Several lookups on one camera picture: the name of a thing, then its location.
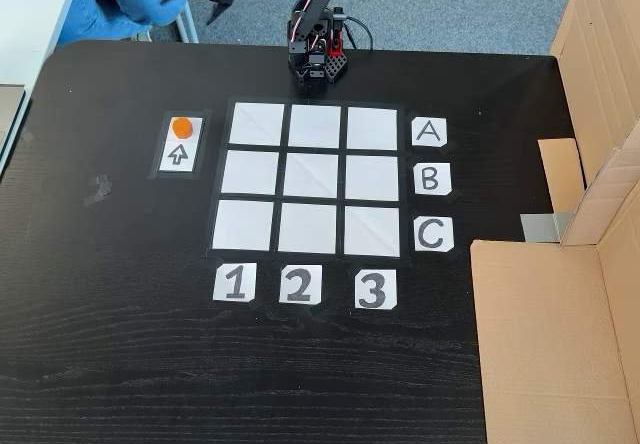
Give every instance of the white paper square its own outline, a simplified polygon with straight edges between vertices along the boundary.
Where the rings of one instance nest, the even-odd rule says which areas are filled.
[[[398,209],[347,206],[344,218],[345,254],[400,257]]]
[[[221,200],[212,249],[268,251],[272,216],[273,202]]]
[[[446,196],[451,192],[449,163],[419,163],[413,167],[416,194]]]
[[[439,117],[416,117],[411,123],[414,146],[442,147],[447,143],[447,120]]]
[[[363,269],[356,275],[357,309],[389,310],[398,304],[394,269]]]
[[[284,195],[335,199],[338,196],[338,156],[287,154]]]
[[[279,146],[284,104],[238,102],[231,123],[231,144]]]
[[[448,252],[453,249],[453,220],[450,217],[420,216],[413,221],[416,251]]]
[[[197,154],[197,142],[167,141],[159,169],[165,172],[193,172]]]
[[[256,297],[257,264],[223,264],[216,271],[214,301],[249,302]]]
[[[200,133],[202,131],[202,118],[201,117],[187,117],[187,119],[189,119],[189,122],[191,122],[191,135],[189,137],[186,137],[184,139],[176,136],[176,134],[173,132],[173,127],[171,126],[171,123],[173,122],[173,120],[176,117],[186,117],[186,116],[174,116],[171,118],[171,122],[169,123],[169,130],[167,131],[167,141],[176,141],[176,142],[192,142],[194,144],[197,144],[198,141],[200,141]]]
[[[322,301],[322,266],[286,266],[280,279],[280,302],[313,306]]]
[[[398,149],[398,111],[350,107],[347,148],[395,151]]]
[[[282,204],[278,250],[335,254],[336,206]]]
[[[277,152],[228,151],[222,192],[275,194]]]
[[[345,197],[367,201],[397,201],[398,158],[347,156]]]
[[[340,146],[340,108],[292,106],[289,146],[337,149]]]

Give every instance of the brown cardboard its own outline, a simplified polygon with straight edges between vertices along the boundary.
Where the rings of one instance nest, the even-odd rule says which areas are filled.
[[[636,444],[595,246],[471,247],[489,444]]]
[[[640,430],[640,183],[598,243],[631,408]]]
[[[640,121],[614,149],[584,194],[562,245],[597,244],[622,202],[640,180]]]
[[[538,146],[554,212],[573,212],[584,192],[575,139],[542,139]]]
[[[640,0],[568,0],[551,53],[580,159],[540,152],[554,212],[575,212],[562,247],[472,245],[488,442],[637,444]]]
[[[638,4],[570,0],[552,45],[587,183],[640,118]]]

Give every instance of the black table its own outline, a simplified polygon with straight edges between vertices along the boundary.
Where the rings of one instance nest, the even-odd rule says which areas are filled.
[[[0,442],[484,442],[468,246],[552,212],[537,139],[571,137],[553,58],[357,51],[298,87],[285,48],[82,42],[46,62],[0,184]],[[384,102],[446,117],[456,248],[398,268],[398,306],[211,299],[207,217],[233,97]],[[211,109],[198,179],[149,179],[165,111]],[[107,175],[112,194],[86,205]]]

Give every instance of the white square tile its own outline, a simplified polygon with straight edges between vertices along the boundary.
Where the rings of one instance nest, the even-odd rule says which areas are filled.
[[[228,151],[222,192],[275,194],[277,152]]]
[[[189,137],[186,137],[184,139],[176,136],[176,134],[173,132],[173,120],[178,118],[178,117],[187,117],[187,116],[174,116],[171,118],[171,122],[169,123],[169,130],[167,131],[167,141],[176,141],[176,142],[192,142],[194,144],[197,144],[198,141],[200,141],[200,133],[202,131],[202,118],[201,117],[187,117],[187,119],[189,119],[189,122],[191,122],[191,135]]]
[[[344,217],[345,254],[400,257],[398,209],[347,206]]]
[[[278,250],[335,254],[336,206],[282,204]]]
[[[338,156],[287,154],[284,195],[335,199],[338,196]]]
[[[231,123],[231,144],[279,146],[284,104],[238,102]]]
[[[347,156],[345,197],[367,201],[397,201],[398,158]]]
[[[221,200],[212,249],[268,251],[272,216],[272,202]]]
[[[347,148],[395,151],[398,149],[398,111],[350,107]]]
[[[197,154],[197,142],[167,141],[159,169],[164,172],[193,172]]]
[[[313,306],[322,301],[322,266],[285,266],[280,278],[280,302]]]
[[[337,149],[340,146],[340,108],[292,106],[289,146]]]

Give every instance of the robotic arm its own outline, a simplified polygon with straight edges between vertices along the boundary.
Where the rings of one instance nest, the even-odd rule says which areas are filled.
[[[209,1],[213,3],[213,11],[207,25],[233,3],[233,0]],[[311,78],[334,83],[346,69],[342,39],[347,16],[342,8],[329,9],[329,1],[297,0],[291,11],[287,24],[289,67],[301,84]]]

